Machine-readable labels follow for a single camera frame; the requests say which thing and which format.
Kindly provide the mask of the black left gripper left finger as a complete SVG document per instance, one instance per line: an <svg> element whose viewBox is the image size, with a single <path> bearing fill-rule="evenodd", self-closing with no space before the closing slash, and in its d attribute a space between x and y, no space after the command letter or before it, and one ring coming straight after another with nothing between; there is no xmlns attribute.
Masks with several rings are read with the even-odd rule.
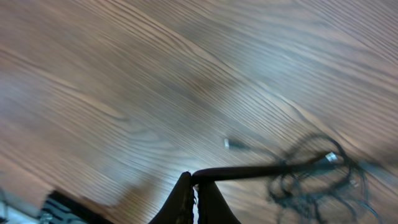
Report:
<svg viewBox="0 0 398 224"><path fill-rule="evenodd" d="M183 172L160 211L149 224L193 224L192 175Z"/></svg>

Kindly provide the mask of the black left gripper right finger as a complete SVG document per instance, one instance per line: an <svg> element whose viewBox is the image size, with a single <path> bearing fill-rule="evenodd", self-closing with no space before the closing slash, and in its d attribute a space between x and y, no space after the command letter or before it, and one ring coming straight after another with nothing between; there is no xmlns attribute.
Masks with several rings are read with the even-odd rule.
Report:
<svg viewBox="0 0 398 224"><path fill-rule="evenodd" d="M199 224L240 224L214 182L198 185Z"/></svg>

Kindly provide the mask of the black USB cable thick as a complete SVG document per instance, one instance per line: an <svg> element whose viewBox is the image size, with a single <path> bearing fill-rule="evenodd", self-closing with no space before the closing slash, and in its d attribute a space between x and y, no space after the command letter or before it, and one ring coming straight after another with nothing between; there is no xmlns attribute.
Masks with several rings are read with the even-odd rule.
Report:
<svg viewBox="0 0 398 224"><path fill-rule="evenodd" d="M192 174L192 184L204 184L222 180L252 179L285 174L294 174L305 171L333 170L343 166L343 163L315 162L277 166L244 166L244 167L217 167L198 170Z"/></svg>

